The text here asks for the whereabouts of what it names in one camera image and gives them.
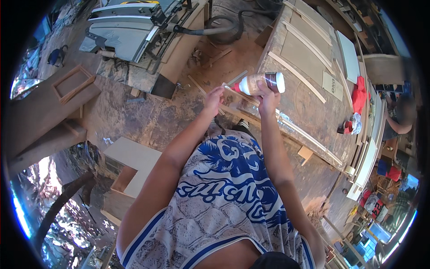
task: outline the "red rag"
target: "red rag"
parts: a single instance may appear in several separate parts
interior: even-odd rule
[[[386,177],[391,178],[394,182],[397,182],[402,175],[402,171],[392,166]]]
[[[354,113],[361,115],[362,109],[366,104],[367,91],[364,87],[364,78],[359,76],[357,78],[357,88],[352,93],[352,107]]]

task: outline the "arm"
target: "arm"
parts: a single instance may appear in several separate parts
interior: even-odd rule
[[[207,94],[205,108],[170,142],[154,165],[118,230],[117,252],[120,258],[148,221],[169,204],[178,187],[182,168],[203,138],[212,118],[218,114],[223,91],[223,87],[217,87]]]
[[[388,111],[384,111],[385,118],[388,121],[388,124],[391,126],[391,128],[398,134],[404,134],[409,133],[409,131],[412,129],[411,125],[400,125],[399,123],[395,122],[392,118],[390,118]]]
[[[288,218],[309,243],[316,267],[322,268],[326,261],[324,245],[316,228],[307,217],[294,186],[292,166],[275,117],[275,108],[281,96],[279,93],[273,93],[260,82],[258,86],[266,92],[265,96],[257,98],[260,100],[258,111],[261,115],[261,140],[267,173],[281,197]]]

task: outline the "tree trunk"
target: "tree trunk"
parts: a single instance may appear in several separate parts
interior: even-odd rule
[[[72,198],[73,195],[75,195],[75,193],[77,193],[77,191],[93,177],[94,174],[91,171],[85,172],[81,177],[69,184],[63,193],[52,204],[51,208],[42,220],[37,233],[32,238],[34,247],[38,252],[40,252],[42,249],[42,243],[49,231],[49,228],[51,227],[52,222],[55,220],[55,216],[57,216],[67,201],[69,201],[69,199]]]

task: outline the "hand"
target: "hand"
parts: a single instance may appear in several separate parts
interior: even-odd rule
[[[261,117],[274,117],[276,106],[281,100],[280,93],[274,93],[261,80],[257,81],[258,88],[265,93],[263,96],[255,96],[259,101],[258,112]]]
[[[225,88],[223,86],[216,87],[206,94],[205,99],[205,110],[208,111],[212,117],[218,114],[218,107],[224,101],[223,92]]]

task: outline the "wooden frame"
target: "wooden frame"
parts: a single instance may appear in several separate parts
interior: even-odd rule
[[[310,49],[315,56],[324,64],[324,66],[330,71],[331,74],[335,74],[335,72],[332,69],[332,63],[329,59],[321,52],[320,49],[318,49],[317,46],[315,46],[312,41],[309,40],[305,35],[303,35],[299,30],[296,29],[292,24],[283,21],[282,24],[287,27],[288,32],[292,33],[295,37],[297,37],[308,49]]]
[[[280,64],[282,64],[285,68],[287,68],[291,73],[293,73],[300,81],[303,82],[303,84],[305,84],[317,97],[318,99],[321,100],[321,102],[323,102],[324,104],[326,103],[326,100],[324,99],[324,97],[315,89],[314,86],[312,86],[309,81],[306,80],[306,78],[304,78],[302,75],[300,75],[299,72],[297,72],[297,70],[295,70],[291,65],[287,64],[284,60],[282,60],[278,55],[276,55],[273,52],[269,52],[268,53],[270,57],[272,57],[275,61],[279,62]]]
[[[78,73],[79,71],[81,71],[82,73],[84,73],[88,79],[82,83],[81,85],[79,85],[78,87],[74,88],[73,90],[71,90],[69,93],[67,93],[65,96],[60,96],[60,93],[57,90],[57,86],[60,85],[62,82],[64,82],[66,79],[70,78],[71,76],[73,76],[74,74]],[[57,80],[55,83],[52,84],[52,88],[55,92],[55,95],[58,97],[59,101],[61,104],[65,104],[67,103],[70,99],[72,99],[75,95],[77,95],[82,89],[84,89],[85,87],[87,87],[88,85],[90,85],[91,83],[93,83],[95,80],[95,75],[91,75],[82,65],[77,65],[75,68],[73,68],[72,70],[70,70],[66,75],[64,75],[62,78],[60,78],[59,80]]]
[[[303,13],[303,11],[296,8],[295,6],[293,6],[293,4],[291,4],[288,1],[283,1],[283,3],[284,3],[284,5],[286,5],[287,7],[292,9],[293,11],[295,11],[298,15],[300,15],[300,17],[307,24],[309,24],[315,30],[315,32],[317,32],[327,42],[328,45],[333,46],[332,40],[330,39],[329,34],[319,24],[317,24],[311,17],[309,17],[308,15]]]

